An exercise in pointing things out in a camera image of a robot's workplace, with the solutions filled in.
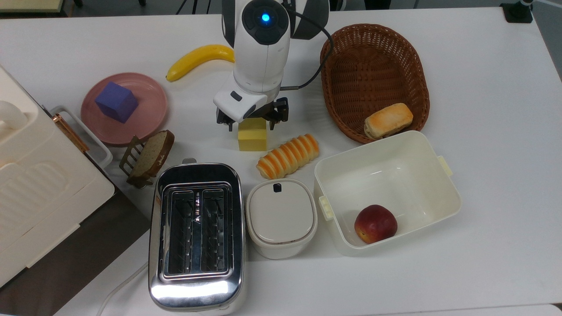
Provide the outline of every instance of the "yellow block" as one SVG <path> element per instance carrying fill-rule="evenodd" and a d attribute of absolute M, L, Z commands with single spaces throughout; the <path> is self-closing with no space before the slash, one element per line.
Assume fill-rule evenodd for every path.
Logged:
<path fill-rule="evenodd" d="M 238 124 L 238 147 L 240 151 L 267 151 L 267 121 L 249 118 Z"/>

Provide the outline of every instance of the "croissant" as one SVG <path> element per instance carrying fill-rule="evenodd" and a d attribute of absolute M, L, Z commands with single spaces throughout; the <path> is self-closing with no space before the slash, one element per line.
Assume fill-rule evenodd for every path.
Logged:
<path fill-rule="evenodd" d="M 266 179 L 279 179 L 306 165 L 319 153 L 318 142 L 312 135 L 300 135 L 261 157 L 256 168 Z"/>

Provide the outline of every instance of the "small white canister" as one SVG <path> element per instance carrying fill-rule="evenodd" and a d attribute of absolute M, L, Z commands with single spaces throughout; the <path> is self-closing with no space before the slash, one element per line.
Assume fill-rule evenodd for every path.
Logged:
<path fill-rule="evenodd" d="M 257 252 L 269 259 L 297 255 L 318 227 L 310 190 L 293 179 L 271 180 L 252 189 L 246 202 L 246 221 Z"/>

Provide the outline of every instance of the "bread slice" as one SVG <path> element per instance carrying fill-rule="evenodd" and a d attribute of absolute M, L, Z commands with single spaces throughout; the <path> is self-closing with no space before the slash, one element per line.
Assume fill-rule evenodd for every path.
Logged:
<path fill-rule="evenodd" d="M 412 124 L 414 115 L 404 103 L 396 103 L 375 112 L 365 119 L 365 135 L 381 139 L 393 135 Z"/>
<path fill-rule="evenodd" d="M 150 178 L 155 177 L 170 153 L 174 138 L 169 130 L 163 130 L 149 138 L 127 178 L 127 183 L 144 187 Z"/>

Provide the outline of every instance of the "plastic storage box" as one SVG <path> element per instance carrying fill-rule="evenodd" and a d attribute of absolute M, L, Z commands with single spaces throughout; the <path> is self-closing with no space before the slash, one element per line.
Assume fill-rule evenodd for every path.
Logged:
<path fill-rule="evenodd" d="M 262 256 L 284 259 L 300 253 L 318 227 L 312 193 L 300 181 L 270 180 L 256 186 L 246 203 L 247 230 Z"/>
<path fill-rule="evenodd" d="M 337 250 L 363 255 L 459 212 L 461 198 L 444 159 L 427 138 L 408 131 L 322 159 L 315 168 L 314 199 Z M 354 224 L 365 207 L 379 204 L 396 217 L 398 231 L 366 244 Z"/>

